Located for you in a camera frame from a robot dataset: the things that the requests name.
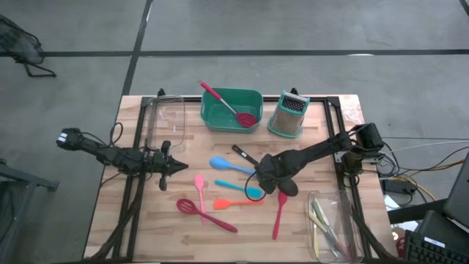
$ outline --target teal basket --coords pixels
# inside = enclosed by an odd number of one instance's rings
[[[213,88],[238,113],[256,117],[257,123],[244,128],[236,116],[213,95],[205,91],[200,106],[200,116],[211,131],[230,133],[253,133],[262,119],[262,95],[252,89]]]
[[[308,105],[309,98],[283,91],[267,124],[269,130],[287,138],[298,137]]]

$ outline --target keyboard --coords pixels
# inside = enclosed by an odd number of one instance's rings
[[[469,264],[469,254],[449,249],[448,245],[444,243],[406,230],[405,260],[425,263]]]

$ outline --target computer monitor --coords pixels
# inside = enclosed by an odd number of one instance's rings
[[[469,153],[443,206],[443,212],[469,228]]]

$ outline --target black chair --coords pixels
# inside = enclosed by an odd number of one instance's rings
[[[57,77],[52,70],[39,66],[44,61],[44,53],[37,37],[0,15],[0,51],[2,50],[15,62],[21,63],[29,77]],[[48,73],[33,74],[29,66]]]

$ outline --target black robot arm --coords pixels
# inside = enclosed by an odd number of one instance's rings
[[[357,140],[352,144],[350,137],[355,134]],[[350,151],[342,157],[342,160],[347,160],[347,164],[356,164],[355,161],[361,163],[361,159],[377,154],[382,147],[383,141],[374,123],[356,125],[348,132],[338,133],[333,138],[303,150],[285,150],[275,156],[267,154],[255,166],[256,176],[259,186],[266,193],[272,194],[278,187],[286,195],[296,196],[298,187],[292,177],[306,164],[340,151]]]
[[[57,146],[64,150],[83,150],[104,165],[115,166],[119,172],[128,176],[139,172],[161,173],[160,189],[166,190],[166,178],[188,168],[187,164],[176,161],[169,155],[171,142],[164,141],[161,150],[146,150],[153,155],[145,155],[140,150],[130,147],[116,147],[85,137],[78,128],[64,128],[56,140]]]

